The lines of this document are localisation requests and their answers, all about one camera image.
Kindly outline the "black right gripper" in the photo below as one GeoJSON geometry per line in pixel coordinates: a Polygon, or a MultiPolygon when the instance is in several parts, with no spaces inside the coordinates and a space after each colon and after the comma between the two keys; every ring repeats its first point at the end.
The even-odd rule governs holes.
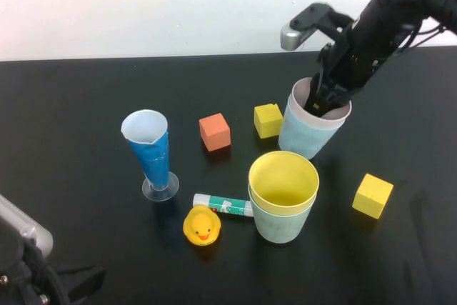
{"type": "Polygon", "coordinates": [[[313,116],[346,106],[410,34],[418,17],[363,12],[344,38],[322,53],[322,72],[310,81],[304,110],[313,116]]]}

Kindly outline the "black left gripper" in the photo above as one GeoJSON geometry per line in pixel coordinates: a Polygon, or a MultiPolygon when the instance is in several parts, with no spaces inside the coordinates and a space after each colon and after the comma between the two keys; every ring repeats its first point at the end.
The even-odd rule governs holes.
{"type": "Polygon", "coordinates": [[[69,304],[94,295],[105,275],[100,266],[64,267],[56,273],[38,248],[10,225],[1,225],[2,304],[69,304]],[[57,274],[73,284],[68,295],[57,274]]]}

